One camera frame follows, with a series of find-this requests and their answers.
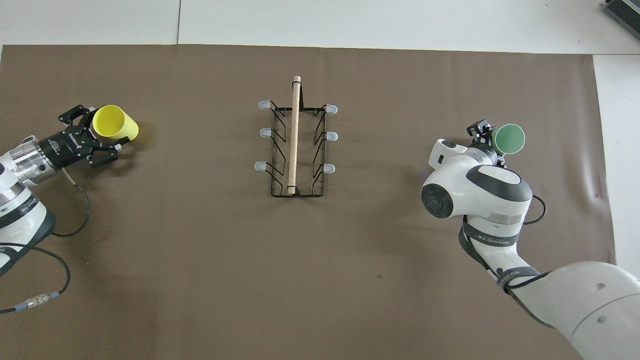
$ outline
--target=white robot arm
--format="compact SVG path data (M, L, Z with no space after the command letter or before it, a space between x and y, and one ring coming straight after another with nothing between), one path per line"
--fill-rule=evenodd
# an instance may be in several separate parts
M64 172L66 166L83 158L86 158L92 167L99 167L118 159L121 145L127 143L129 138L125 137L111 144L99 142L90 130L96 111L78 105L58 117L67 125L64 131L42 141L29 136L18 147L0 156L0 277L31 249L48 253L61 261L69 277L68 268L60 257L34 247L48 235L55 234L53 229L56 218L29 187L55 176L59 170ZM80 117L78 124L73 125L73 121ZM102 152L104 155L94 156L96 152ZM84 191L73 184L82 191L88 205ZM77 231L56 235L70 236L76 233ZM58 295L59 293L39 295L0 313L37 306Z
M458 238L467 254L532 317L560 331L582 357L637 359L640 280L596 261L540 274L518 255L532 191L504 168L504 155L524 145L524 133L513 126L502 131L486 120L477 122L467 129L475 136L470 147L439 139L429 157L435 171L422 185L423 205L437 218L463 216Z

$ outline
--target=white surface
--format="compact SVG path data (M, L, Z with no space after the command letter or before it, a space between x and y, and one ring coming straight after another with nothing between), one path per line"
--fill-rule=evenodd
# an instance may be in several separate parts
M574 263L513 292L585 359L638 358L640 282L620 268L595 261Z
M640 277L640 55L593 57L618 265Z
M180 0L0 0L0 44L175 44Z
M182 0L180 44L640 54L604 0Z
M518 176L516 173L514 173L511 170L508 170L506 168L501 168L501 167L494 167L494 166L484 166L478 169L478 172L484 174L484 175L488 175L491 176L494 179L498 179L500 181L504 181L507 184L520 184L520 182L522 181L520 179L520 176Z

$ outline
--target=wooden stick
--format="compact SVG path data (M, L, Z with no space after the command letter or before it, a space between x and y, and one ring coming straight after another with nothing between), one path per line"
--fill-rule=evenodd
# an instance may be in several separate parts
M293 77L293 100L291 110L291 151L289 153L289 186L287 193L296 193L296 166L298 162L298 117L300 115L300 77Z

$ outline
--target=black cable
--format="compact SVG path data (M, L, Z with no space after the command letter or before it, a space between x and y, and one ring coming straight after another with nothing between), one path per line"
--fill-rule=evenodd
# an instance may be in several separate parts
M525 280L525 281L521 282L520 284L506 285L504 288L507 289L507 290L513 290L513 289L521 288L522 286L529 285L530 283L532 283L534 281L542 279L543 277L547 276L549 273L550 273L550 271L545 272L544 274L536 275L535 277L532 277L529 280Z
M45 249L43 249L41 247L31 246L31 245L26 245L26 244L18 244L18 243L0 243L0 246L25 247L27 249L36 250L36 251L42 252L44 254L47 254L47 255L53 257L54 259L58 260L62 264L62 266L65 268L65 272L67 273L67 281L65 282L65 285L62 287L62 289L60 291L58 291L58 295L61 295L69 287L69 283L71 282L71 271L69 270L69 266L67 265L67 263L61 257L59 257L58 255L54 254L53 252L51 252L49 250L45 250ZM11 313L12 311L15 311L15 307L12 307L10 309L0 310L0 314Z
M538 197L537 195L533 195L533 197L535 197L536 199L538 199L538 201L540 201L540 204L542 204L542 214L540 215L539 218L537 218L536 220L532 220L532 221L527 221L527 222L523 222L522 225L531 225L531 224L535 224L536 222L539 222L540 220L542 220L542 218L545 216L545 214L547 213L547 205L545 204L544 201L542 201L542 199L540 197Z
M84 227L87 225L87 223L89 222L89 217L91 216L91 202L89 202L89 196L87 196L86 192L84 192L84 190L74 184L74 186L80 190L80 192L82 193L83 197L84 197L84 201L86 202L86 216L84 217L84 222L82 223L82 225L80 225L80 227L78 227L78 229L76 231L74 231L73 233L68 233L68 234L58 234L56 232L51 233L52 235L55 235L59 238L68 238L69 236L73 236L77 233L79 233L80 231L82 231L84 229Z

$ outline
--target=black wire rack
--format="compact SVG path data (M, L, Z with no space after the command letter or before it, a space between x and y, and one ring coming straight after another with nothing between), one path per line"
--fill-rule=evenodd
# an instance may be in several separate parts
M286 119L287 112L292 112L293 108L283 108L276 105L271 100L264 100L258 103L258 107L262 110L271 110L273 113L273 126L266 127L260 130L260 136L263 138L270 138L273 143L273 151L271 154L271 161L258 161L255 163L254 168L258 171L266 172L271 178L270 195L273 197L282 198L296 198L296 197L320 197L324 195L324 178L326 174L332 174L335 172L335 166L333 164L325 163L326 158L326 143L336 141L338 134L332 131L326 130L326 116L327 114L334 114L338 112L338 107L335 105L325 104L320 108L308 108L304 106L302 97L302 87L300 87L300 112L307 112L313 114L313 119L317 119L317 126L314 132L313 145L315 154L311 161L312 169L312 184L310 192L301 193L297 186L295 187L294 194L288 194L285 191L285 186L281 179L285 177L285 170L287 166L287 156L282 151L281 145L287 143L287 124L283 119Z

